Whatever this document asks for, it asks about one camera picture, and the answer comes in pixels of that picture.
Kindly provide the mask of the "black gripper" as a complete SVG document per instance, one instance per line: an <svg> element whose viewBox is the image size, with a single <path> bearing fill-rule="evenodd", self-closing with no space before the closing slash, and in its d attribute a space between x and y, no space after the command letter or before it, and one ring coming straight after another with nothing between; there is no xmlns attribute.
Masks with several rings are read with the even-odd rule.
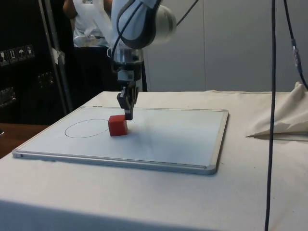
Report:
<svg viewBox="0 0 308 231"><path fill-rule="evenodd" d="M117 100L120 107L125 112L125 119L133 119L133 108L137 102L139 86L141 85L142 63L118 63L112 62L112 71L117 76L117 81L122 87L122 90L117 95Z"/></svg>

